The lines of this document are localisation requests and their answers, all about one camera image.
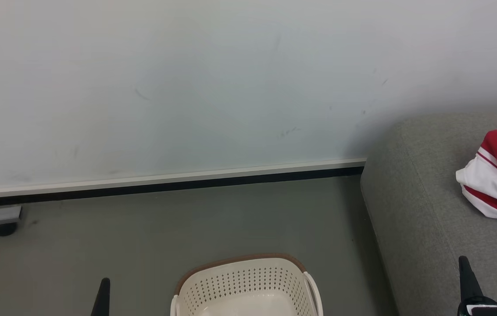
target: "gray sofa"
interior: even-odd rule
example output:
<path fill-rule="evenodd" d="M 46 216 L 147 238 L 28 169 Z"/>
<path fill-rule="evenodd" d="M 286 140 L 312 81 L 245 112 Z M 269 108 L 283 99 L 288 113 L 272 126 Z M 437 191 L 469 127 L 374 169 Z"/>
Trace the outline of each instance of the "gray sofa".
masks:
<path fill-rule="evenodd" d="M 413 118 L 367 158 L 362 192 L 400 316 L 456 315 L 461 255 L 497 301 L 497 219 L 471 206 L 455 181 L 493 129 L 497 114 Z"/>

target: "basket handle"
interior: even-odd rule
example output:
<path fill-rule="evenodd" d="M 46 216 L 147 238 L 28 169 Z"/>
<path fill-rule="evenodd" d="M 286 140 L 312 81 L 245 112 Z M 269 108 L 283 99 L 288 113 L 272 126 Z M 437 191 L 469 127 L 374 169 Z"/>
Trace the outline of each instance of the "basket handle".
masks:
<path fill-rule="evenodd" d="M 170 302 L 170 316 L 176 316 L 176 299 L 178 298 L 178 295 L 175 295 L 172 298 L 172 302 Z"/>
<path fill-rule="evenodd" d="M 323 316 L 323 314 L 322 314 L 322 300 L 320 299 L 320 293 L 318 292 L 317 284 L 315 283 L 315 280 L 309 274 L 309 272 L 306 272 L 306 271 L 303 272 L 303 276 L 305 276 L 305 280 L 307 280 L 307 282 L 311 286 L 311 290 L 313 290 L 313 298 L 314 298 L 314 304 L 315 304 L 317 316 Z"/>

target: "laundry basket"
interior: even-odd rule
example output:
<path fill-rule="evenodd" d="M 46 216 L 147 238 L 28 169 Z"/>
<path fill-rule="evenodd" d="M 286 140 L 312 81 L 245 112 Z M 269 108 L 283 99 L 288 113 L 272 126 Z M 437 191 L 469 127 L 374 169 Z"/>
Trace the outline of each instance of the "laundry basket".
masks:
<path fill-rule="evenodd" d="M 206 264 L 178 282 L 170 316 L 322 316 L 312 276 L 286 254 Z"/>

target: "brown basket rim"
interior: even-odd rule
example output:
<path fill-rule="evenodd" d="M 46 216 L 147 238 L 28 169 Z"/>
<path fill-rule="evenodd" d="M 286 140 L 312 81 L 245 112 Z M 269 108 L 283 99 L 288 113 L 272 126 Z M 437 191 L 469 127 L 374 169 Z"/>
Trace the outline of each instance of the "brown basket rim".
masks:
<path fill-rule="evenodd" d="M 235 262 L 241 262 L 241 261 L 248 261 L 248 260 L 255 260 L 255 259 L 271 259 L 271 258 L 279 258 L 279 259 L 285 259 L 297 266 L 301 272 L 306 272 L 307 269 L 303 264 L 297 260 L 294 256 L 291 256 L 289 254 L 281 254 L 281 253 L 271 253 L 271 254 L 253 254 L 253 255 L 246 255 L 246 256 L 239 256 L 239 257 L 234 257 L 234 258 L 228 258 L 228 259 L 223 259 L 223 260 L 218 260 L 215 262 L 210 262 L 208 264 L 204 264 L 202 266 L 198 266 L 197 268 L 194 268 L 190 271 L 188 271 L 180 280 L 178 281 L 178 284 L 176 285 L 176 289 L 174 290 L 174 295 L 180 294 L 180 290 L 182 289 L 182 286 L 186 282 L 190 276 L 203 271 L 207 270 L 210 268 L 215 268 L 216 266 L 224 266 L 225 264 L 230 264 L 230 263 L 235 263 Z"/>

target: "white wall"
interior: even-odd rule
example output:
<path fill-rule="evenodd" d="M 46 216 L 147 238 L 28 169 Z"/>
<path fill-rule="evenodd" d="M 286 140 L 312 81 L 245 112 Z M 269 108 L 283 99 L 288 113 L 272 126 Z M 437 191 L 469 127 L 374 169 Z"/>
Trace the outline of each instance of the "white wall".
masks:
<path fill-rule="evenodd" d="M 0 0 L 0 187 L 363 158 L 497 107 L 497 1 Z"/>

